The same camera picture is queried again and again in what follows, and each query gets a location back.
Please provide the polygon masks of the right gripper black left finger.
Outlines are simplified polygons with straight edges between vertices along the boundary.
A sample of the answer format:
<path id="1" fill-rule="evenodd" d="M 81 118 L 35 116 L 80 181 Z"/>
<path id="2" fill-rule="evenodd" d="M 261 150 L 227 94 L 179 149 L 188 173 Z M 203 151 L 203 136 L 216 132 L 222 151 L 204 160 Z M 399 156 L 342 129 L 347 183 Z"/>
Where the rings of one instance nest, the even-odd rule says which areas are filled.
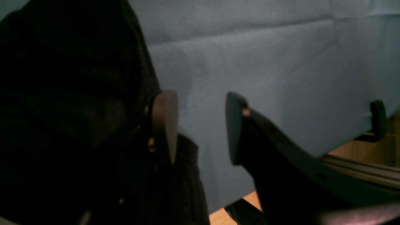
<path id="1" fill-rule="evenodd" d="M 167 224 L 178 145 L 177 93 L 151 96 L 137 128 L 119 155 L 119 224 Z"/>

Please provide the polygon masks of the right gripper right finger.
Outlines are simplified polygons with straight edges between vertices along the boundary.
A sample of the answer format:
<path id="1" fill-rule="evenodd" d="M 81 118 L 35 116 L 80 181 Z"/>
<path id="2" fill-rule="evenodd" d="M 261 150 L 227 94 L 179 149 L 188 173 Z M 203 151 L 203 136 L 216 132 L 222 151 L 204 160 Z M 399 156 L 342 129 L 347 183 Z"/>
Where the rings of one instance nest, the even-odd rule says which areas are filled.
<path id="1" fill-rule="evenodd" d="M 226 95 L 233 165 L 252 176 L 267 225 L 398 225 L 399 187 L 361 181 L 310 156 L 246 99 Z"/>

